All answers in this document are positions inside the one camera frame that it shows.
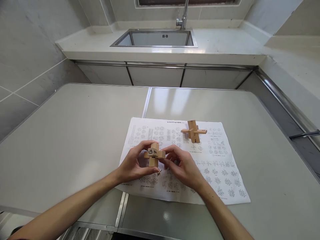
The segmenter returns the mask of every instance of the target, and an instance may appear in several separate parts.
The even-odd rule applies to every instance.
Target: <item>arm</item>
[[[122,164],[108,176],[66,198],[49,210],[40,214],[8,240],[32,239],[55,240],[81,217],[97,200],[110,189],[123,182],[141,178],[159,172],[159,169],[141,168],[138,156],[143,149],[148,149],[155,141],[142,141],[130,149]]]
[[[181,150],[176,145],[171,145],[162,150],[169,154],[166,159],[159,161],[165,165],[165,169],[170,168],[183,184],[197,191],[224,239],[253,239],[203,178],[189,152]],[[180,160],[178,166],[173,163],[175,160]]]

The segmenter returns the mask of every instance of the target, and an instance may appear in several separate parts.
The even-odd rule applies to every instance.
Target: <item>cabinet door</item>
[[[181,87],[235,89],[249,71],[186,68]]]
[[[132,86],[125,63],[123,65],[78,64],[91,83]]]
[[[164,67],[152,66],[152,63],[150,66],[128,63],[128,69],[134,86],[180,87],[184,65]]]

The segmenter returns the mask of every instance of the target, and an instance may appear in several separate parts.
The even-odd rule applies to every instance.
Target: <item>paper sheet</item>
[[[200,143],[192,143],[188,134],[181,133],[181,129],[188,129],[187,121],[132,118],[120,164],[130,148],[143,140],[159,142],[160,150],[176,144],[182,150],[190,152],[203,177],[225,204],[249,203],[250,198],[233,158],[222,123],[197,121],[197,125],[199,129],[206,129],[208,132],[199,134]],[[143,158],[143,153],[140,154],[138,160],[141,167],[146,167],[148,159]],[[182,184],[169,169],[164,170],[164,165],[160,162],[159,169],[162,170],[160,175],[152,174],[139,180],[120,184],[116,188],[137,196],[204,204],[193,189]]]

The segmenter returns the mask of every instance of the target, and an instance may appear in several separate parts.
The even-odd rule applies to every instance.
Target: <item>gray table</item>
[[[245,91],[66,85],[0,144],[0,209],[35,216],[108,174],[141,116],[222,122],[252,201],[229,209],[256,239],[318,238],[320,185]],[[153,239],[222,239],[203,205],[116,189],[79,221]]]
[[[251,198],[233,214],[255,239],[319,238],[320,185],[252,93],[152,88],[146,118],[222,122]],[[223,239],[205,206],[132,195],[125,206],[118,232]]]

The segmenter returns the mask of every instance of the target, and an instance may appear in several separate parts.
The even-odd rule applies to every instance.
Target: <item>sink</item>
[[[192,30],[129,29],[110,47],[182,47],[197,48]]]

